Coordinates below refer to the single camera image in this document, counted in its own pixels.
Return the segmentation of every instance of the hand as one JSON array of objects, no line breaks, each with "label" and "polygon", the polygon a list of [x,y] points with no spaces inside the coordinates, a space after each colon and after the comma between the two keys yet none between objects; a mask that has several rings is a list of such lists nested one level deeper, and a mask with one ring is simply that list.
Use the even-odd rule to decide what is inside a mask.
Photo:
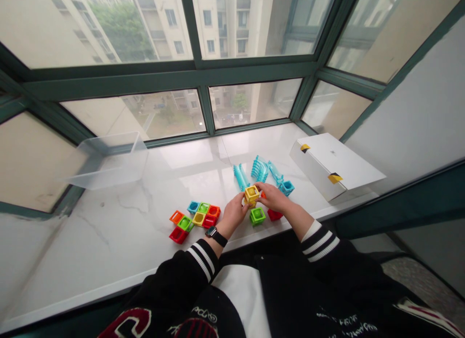
[{"label": "hand", "polygon": [[217,224],[221,235],[229,239],[239,224],[244,220],[250,204],[242,206],[244,192],[237,194],[224,208],[223,219]]},{"label": "hand", "polygon": [[266,199],[258,198],[257,201],[269,209],[284,215],[285,212],[292,206],[292,201],[290,201],[287,196],[281,193],[281,191],[274,185],[256,182],[255,186],[259,191],[265,192],[266,195]]}]

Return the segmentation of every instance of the white cardboard box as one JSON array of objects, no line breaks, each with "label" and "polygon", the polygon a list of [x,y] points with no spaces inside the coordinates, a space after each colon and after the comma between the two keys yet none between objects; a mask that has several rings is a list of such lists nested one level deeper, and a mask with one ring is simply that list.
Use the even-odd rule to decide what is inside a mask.
[{"label": "white cardboard box", "polygon": [[386,178],[329,133],[298,139],[290,155],[327,201],[364,195]]}]

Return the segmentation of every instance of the person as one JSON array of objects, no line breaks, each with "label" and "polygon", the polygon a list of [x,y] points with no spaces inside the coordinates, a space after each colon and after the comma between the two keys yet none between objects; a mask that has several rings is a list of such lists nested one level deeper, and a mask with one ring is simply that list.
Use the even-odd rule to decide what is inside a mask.
[{"label": "person", "polygon": [[256,255],[252,266],[219,269],[225,241],[249,208],[240,193],[216,231],[146,277],[99,337],[464,337],[276,187],[256,186],[266,196],[258,202],[291,224],[304,263]]}]

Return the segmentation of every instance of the white marble countertop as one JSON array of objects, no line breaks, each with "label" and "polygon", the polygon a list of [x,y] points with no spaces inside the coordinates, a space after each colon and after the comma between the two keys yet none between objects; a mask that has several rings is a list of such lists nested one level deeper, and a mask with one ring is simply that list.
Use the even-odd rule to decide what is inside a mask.
[{"label": "white marble countertop", "polygon": [[[183,245],[175,244],[168,237],[174,228],[169,221],[173,212],[188,215],[191,200],[223,210],[239,192],[233,165],[243,163],[249,175],[256,155],[276,165],[295,186],[290,199],[319,220],[377,196],[370,193],[338,205],[327,202],[289,157],[295,140],[306,136],[290,123],[154,148],[140,181],[87,190],[62,224],[0,333],[140,284],[164,260],[187,249],[205,232],[195,227]],[[267,182],[274,183],[271,174]],[[248,215],[246,219],[226,250],[290,228],[285,218],[271,222],[267,216],[254,228]]]}]

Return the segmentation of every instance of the smartwatch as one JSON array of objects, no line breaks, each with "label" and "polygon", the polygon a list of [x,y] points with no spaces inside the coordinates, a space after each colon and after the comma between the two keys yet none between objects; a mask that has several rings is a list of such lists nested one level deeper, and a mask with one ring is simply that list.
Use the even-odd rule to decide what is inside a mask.
[{"label": "smartwatch", "polygon": [[217,243],[219,243],[222,247],[226,246],[226,244],[228,243],[228,240],[218,232],[216,227],[210,227],[205,232],[205,235],[207,237],[213,238],[213,240],[215,240]]}]

